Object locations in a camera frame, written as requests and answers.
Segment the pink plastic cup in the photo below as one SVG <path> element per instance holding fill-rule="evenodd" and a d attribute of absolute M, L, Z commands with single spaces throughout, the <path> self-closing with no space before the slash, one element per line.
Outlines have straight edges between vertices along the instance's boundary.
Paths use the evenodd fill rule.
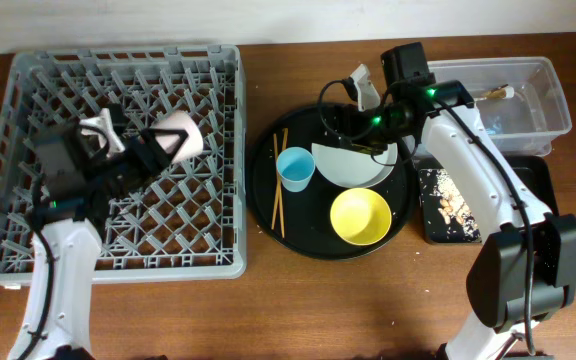
<path fill-rule="evenodd" d="M 204 143 L 199 127 L 187 112 L 175 111 L 153 126 L 155 139 L 173 164 L 198 156 Z"/>

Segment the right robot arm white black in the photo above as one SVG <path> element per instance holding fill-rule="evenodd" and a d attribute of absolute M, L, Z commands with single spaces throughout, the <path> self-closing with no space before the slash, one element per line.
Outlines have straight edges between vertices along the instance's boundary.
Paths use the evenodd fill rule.
<path fill-rule="evenodd" d="M 447 171 L 483 246 L 466 279 L 472 312 L 440 359 L 501 359 L 576 295 L 576 217 L 557 215 L 521 181 L 484 129 L 458 80 L 437 81 L 415 42 L 381 55 L 378 93 L 359 66 L 340 79 L 351 104 L 323 125 L 344 149 L 369 155 L 412 135 Z"/>

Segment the yellow bowl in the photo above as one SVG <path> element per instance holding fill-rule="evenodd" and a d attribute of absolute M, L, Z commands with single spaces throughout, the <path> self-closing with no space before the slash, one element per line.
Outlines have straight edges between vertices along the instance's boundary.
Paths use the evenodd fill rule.
<path fill-rule="evenodd" d="M 340 193 L 331 205 L 329 217 L 334 232 L 355 246 L 381 241 L 393 222 L 387 201 L 367 188 L 352 188 Z"/>

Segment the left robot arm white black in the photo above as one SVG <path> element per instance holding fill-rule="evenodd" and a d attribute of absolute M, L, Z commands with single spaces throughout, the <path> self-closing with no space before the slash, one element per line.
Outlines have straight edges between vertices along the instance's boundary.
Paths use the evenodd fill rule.
<path fill-rule="evenodd" d="M 201 132 L 175 111 L 131 138 L 114 130 L 118 105 L 51 126 L 33 138 L 42 174 L 25 220 L 34 265 L 11 359 L 89 359 L 92 280 L 110 203 L 149 186 L 170 165 L 199 155 Z"/>

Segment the gold snack wrapper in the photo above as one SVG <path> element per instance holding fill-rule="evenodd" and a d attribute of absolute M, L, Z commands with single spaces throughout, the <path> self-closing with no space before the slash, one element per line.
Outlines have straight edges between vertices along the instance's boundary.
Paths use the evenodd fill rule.
<path fill-rule="evenodd" d="M 476 102 L 480 102 L 486 100 L 511 99 L 514 97 L 514 95 L 514 88 L 509 84 L 504 84 L 502 86 L 485 91 L 479 96 L 476 96 L 474 100 Z"/>

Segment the food scraps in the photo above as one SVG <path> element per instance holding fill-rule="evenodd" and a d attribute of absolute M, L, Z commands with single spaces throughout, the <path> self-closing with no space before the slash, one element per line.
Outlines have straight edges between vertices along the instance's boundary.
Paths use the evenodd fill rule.
<path fill-rule="evenodd" d="M 436 184 L 431 186 L 431 195 L 439 198 L 438 212 L 444 223 L 452 228 L 451 223 L 455 221 L 469 241 L 477 239 L 479 229 L 472 212 L 447 171 L 432 169 L 429 177 L 436 180 Z"/>

